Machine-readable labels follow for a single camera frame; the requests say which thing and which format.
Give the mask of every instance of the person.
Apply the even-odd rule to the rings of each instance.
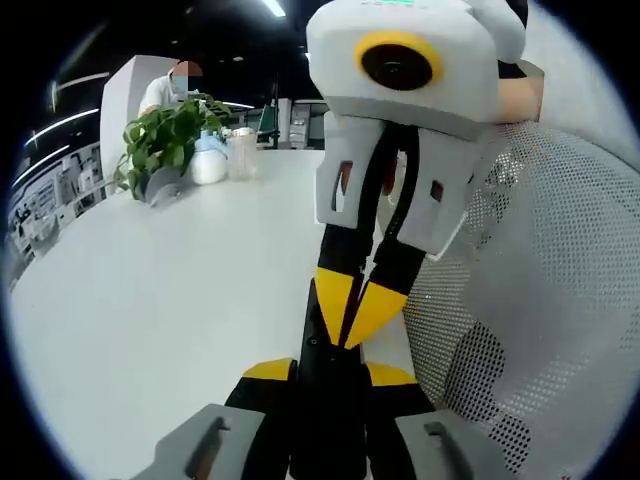
[[[180,61],[167,75],[152,80],[140,102],[138,117],[158,108],[176,108],[189,94],[200,93],[202,69],[195,62]]]

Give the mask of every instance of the potted plant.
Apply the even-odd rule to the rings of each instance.
[[[200,132],[206,130],[220,136],[229,113],[222,102],[197,94],[175,110],[157,109],[133,120],[123,133],[127,151],[116,165],[116,185],[131,190],[134,199],[148,203],[162,188],[173,186],[177,191]]]

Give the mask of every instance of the face mask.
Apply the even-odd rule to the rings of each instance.
[[[202,77],[198,76],[177,76],[173,77],[173,85],[179,93],[188,93],[200,89],[202,86]]]

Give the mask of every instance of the plant pot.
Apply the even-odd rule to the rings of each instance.
[[[180,170],[162,167],[151,175],[143,173],[136,187],[136,196],[149,205],[156,205],[180,193]]]

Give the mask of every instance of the camera lens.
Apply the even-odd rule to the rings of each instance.
[[[416,90],[433,77],[427,59],[402,45],[377,45],[367,50],[361,61],[371,79],[393,90]]]

